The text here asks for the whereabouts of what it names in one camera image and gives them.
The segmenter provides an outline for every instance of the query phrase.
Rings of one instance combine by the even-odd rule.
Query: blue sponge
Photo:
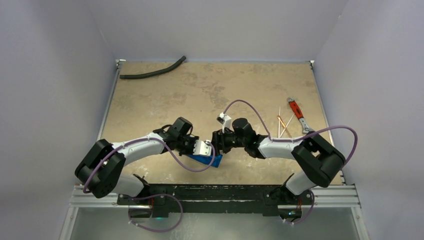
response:
[[[200,155],[187,155],[187,156],[205,165],[209,165],[212,160],[211,156],[200,156]],[[211,166],[214,168],[217,168],[220,165],[221,159],[223,159],[222,154],[215,156],[215,160],[213,160],[213,163]]]

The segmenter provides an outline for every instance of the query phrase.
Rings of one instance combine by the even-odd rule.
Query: tan work surface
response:
[[[163,69],[170,63],[125,62],[121,74],[140,74]],[[271,135],[278,134],[278,111],[288,122],[293,112],[287,98],[293,97],[309,126],[326,127],[320,98],[308,64],[273,63],[183,63],[172,72],[137,80],[119,79],[102,138],[123,142],[147,135],[154,129],[172,124],[178,117],[189,120],[193,134],[211,140],[212,132],[222,126],[216,120],[233,100],[252,104],[261,114]],[[264,127],[249,106],[238,102],[227,114],[234,120],[246,118],[253,129],[266,135]],[[303,136],[296,117],[289,127],[292,136]],[[330,141],[327,133],[323,137]],[[196,169],[204,168],[194,159],[180,156],[181,161]],[[283,158],[255,159],[242,148],[225,154],[218,168],[190,172],[182,168],[169,153],[145,157],[129,164],[125,174],[145,176],[150,183],[176,184],[282,184],[301,168],[294,160]],[[337,176],[332,184],[341,184]]]

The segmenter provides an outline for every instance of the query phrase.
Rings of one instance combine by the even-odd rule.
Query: wrench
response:
[[[287,98],[288,104],[291,107],[291,110],[293,110],[294,114],[296,115],[297,119],[299,119],[300,123],[302,124],[303,133],[307,134],[311,131],[313,131],[312,128],[308,126],[308,124],[305,121],[304,115],[302,114],[302,111],[298,104],[296,103],[295,99],[293,97]]]

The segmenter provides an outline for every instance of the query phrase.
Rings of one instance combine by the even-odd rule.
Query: gray wall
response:
[[[127,60],[308,61],[348,0],[87,0]]]
[[[0,0],[0,233],[57,239],[114,58],[82,0]]]
[[[346,166],[371,239],[423,239],[424,1],[350,0],[315,61],[330,125],[358,131]],[[352,136],[333,131],[345,153]]]

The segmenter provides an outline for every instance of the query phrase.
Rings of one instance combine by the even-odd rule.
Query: black hose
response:
[[[184,62],[184,60],[186,60],[186,56],[182,56],[174,64],[172,64],[171,66],[169,66],[167,68],[161,69],[161,70],[152,71],[152,72],[143,73],[143,74],[135,74],[135,75],[119,75],[119,78],[120,79],[146,79],[146,78],[150,78],[150,77],[153,77],[153,76],[166,74],[166,73],[171,72],[172,70],[176,69],[178,66],[180,66]]]

